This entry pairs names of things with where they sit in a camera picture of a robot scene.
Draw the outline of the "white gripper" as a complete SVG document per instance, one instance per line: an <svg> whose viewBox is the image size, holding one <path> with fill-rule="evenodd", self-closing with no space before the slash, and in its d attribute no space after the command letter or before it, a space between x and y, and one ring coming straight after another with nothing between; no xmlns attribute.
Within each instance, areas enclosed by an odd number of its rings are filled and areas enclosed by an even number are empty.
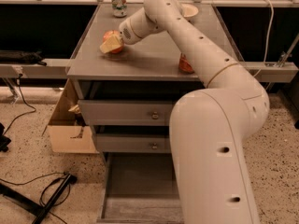
<svg viewBox="0 0 299 224"><path fill-rule="evenodd" d="M142 20L139 18L127 18L120 24L119 30L123 42L127 45L133 45L143 38L143 23ZM112 36L106 42L103 41L102 45L100 46L100 50L103 53L111 53L111 51L113 49L116 49L118 45L118 38Z"/></svg>

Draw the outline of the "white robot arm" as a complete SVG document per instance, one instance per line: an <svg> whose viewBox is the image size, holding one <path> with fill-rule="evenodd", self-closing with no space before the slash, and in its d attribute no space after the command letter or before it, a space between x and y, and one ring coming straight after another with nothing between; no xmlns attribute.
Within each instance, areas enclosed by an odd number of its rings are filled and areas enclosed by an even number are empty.
<svg viewBox="0 0 299 224"><path fill-rule="evenodd" d="M243 141L269 113L264 87L183 16L177 0L144 0L100 47L104 53L166 31L204 87L182 96L169 134L185 224L260 224Z"/></svg>

